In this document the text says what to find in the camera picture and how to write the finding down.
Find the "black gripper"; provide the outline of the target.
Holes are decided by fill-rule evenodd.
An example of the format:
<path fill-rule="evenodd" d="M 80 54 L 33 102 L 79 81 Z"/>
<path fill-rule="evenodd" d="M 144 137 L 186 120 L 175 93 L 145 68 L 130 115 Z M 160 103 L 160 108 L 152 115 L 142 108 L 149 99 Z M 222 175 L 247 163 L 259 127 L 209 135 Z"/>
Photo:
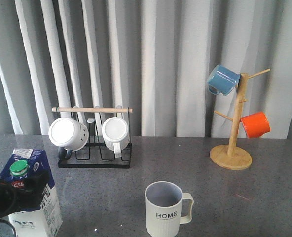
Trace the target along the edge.
<path fill-rule="evenodd" d="M 0 179 L 0 218 L 24 209 L 39 207 L 48 181 L 48 171 L 24 178 L 24 189 L 15 188 Z"/>

